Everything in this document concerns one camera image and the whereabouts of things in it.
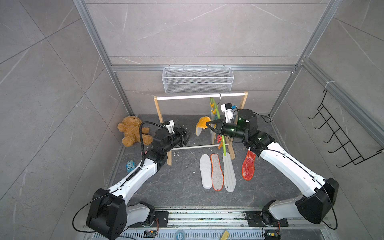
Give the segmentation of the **yellow fuzzy insole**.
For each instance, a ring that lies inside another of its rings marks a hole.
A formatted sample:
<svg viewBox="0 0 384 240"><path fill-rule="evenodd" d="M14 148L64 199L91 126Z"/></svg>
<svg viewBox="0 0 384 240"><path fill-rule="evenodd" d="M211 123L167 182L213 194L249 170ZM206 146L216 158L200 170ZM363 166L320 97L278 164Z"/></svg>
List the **yellow fuzzy insole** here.
<svg viewBox="0 0 384 240"><path fill-rule="evenodd" d="M207 122L210 122L211 118L210 117L202 117L199 119L197 125L196 125L196 131L195 134L196 136L199 136L203 130L207 129Z"/></svg>

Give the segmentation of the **white foam insole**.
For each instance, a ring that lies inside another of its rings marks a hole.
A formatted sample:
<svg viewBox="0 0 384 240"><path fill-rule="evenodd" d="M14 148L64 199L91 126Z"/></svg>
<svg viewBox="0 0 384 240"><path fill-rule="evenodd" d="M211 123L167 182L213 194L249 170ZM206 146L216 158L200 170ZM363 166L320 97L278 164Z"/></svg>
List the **white foam insole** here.
<svg viewBox="0 0 384 240"><path fill-rule="evenodd" d="M200 158L199 163L202 185L205 189L212 188L212 166L210 156L207 154L203 154Z"/></svg>

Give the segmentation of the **grey felt orange-edged insole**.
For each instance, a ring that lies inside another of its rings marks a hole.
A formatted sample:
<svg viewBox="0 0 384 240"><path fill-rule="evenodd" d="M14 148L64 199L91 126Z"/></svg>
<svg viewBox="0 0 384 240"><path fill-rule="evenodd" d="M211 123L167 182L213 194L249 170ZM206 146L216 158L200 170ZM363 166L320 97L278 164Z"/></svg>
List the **grey felt orange-edged insole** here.
<svg viewBox="0 0 384 240"><path fill-rule="evenodd" d="M212 164L212 186L217 192L221 191L224 185L224 175L222 172L220 158L217 154L211 155Z"/></svg>

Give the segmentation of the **red orange-edged insole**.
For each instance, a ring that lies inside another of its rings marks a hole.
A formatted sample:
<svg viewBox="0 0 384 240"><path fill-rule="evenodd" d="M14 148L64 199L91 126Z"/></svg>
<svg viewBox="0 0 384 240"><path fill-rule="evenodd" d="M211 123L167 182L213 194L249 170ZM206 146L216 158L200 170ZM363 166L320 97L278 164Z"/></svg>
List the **red orange-edged insole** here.
<svg viewBox="0 0 384 240"><path fill-rule="evenodd" d="M254 176L255 158L256 158L256 154L248 150L242 165L242 176L243 176L243 179L246 181L250 181Z"/></svg>

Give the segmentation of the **grey striped insole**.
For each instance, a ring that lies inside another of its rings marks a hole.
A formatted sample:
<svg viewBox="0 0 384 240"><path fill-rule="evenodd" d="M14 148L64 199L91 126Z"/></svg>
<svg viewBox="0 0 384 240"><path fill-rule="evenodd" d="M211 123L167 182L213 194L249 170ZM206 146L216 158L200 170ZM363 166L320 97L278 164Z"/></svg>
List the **grey striped insole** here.
<svg viewBox="0 0 384 240"><path fill-rule="evenodd" d="M224 186L228 192L233 192L236 187L236 177L230 153L223 154Z"/></svg>

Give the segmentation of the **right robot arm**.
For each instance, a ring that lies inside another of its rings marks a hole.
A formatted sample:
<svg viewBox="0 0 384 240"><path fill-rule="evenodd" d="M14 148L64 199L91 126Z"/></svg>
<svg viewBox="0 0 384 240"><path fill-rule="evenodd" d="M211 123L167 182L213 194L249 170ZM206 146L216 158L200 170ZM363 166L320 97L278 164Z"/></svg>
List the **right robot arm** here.
<svg viewBox="0 0 384 240"><path fill-rule="evenodd" d="M269 134L258 130L258 116L252 110L240 109L237 116L236 124L217 119L205 125L218 135L240 139L246 148L272 164L301 191L301 195L296 198L268 202L261 213L263 223L272 226L277 221L299 217L312 224L322 223L328 212L334 210L339 183L311 171L286 152Z"/></svg>

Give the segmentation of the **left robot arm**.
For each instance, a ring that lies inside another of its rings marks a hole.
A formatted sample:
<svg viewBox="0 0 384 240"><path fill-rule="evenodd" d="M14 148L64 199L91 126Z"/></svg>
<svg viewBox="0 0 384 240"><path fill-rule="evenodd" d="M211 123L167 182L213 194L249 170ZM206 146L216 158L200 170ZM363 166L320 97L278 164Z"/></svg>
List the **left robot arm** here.
<svg viewBox="0 0 384 240"><path fill-rule="evenodd" d="M151 148L145 151L143 131L139 130L142 159L140 164L122 180L108 189L98 189L90 202L86 226L91 233L99 233L109 240L117 239L122 232L136 223L151 224L155 219L152 205L128 203L137 190L166 163L168 152L185 146L191 134L184 126L176 127L170 120L159 124Z"/></svg>

